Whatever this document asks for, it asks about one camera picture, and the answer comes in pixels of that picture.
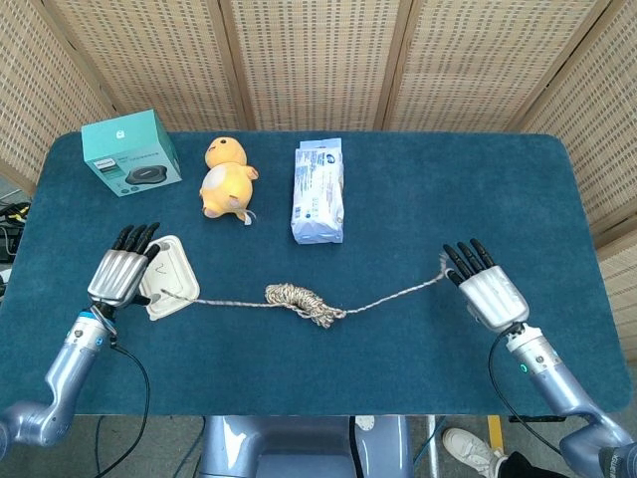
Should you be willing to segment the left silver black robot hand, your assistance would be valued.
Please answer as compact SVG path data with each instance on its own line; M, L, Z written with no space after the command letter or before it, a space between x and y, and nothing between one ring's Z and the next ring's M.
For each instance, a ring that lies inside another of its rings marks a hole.
M125 226L104 254L91 282L88 294L94 304L123 308L129 304L147 306L150 299L138 292L146 269L160 251L150 246L159 223Z

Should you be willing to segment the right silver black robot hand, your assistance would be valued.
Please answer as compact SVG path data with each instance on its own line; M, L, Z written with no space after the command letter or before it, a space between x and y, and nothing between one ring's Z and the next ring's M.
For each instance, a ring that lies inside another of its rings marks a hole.
M501 333L525 322L530 308L519 289L477 239L470 245L443 245L454 267L445 276L459 289L470 314L487 329Z

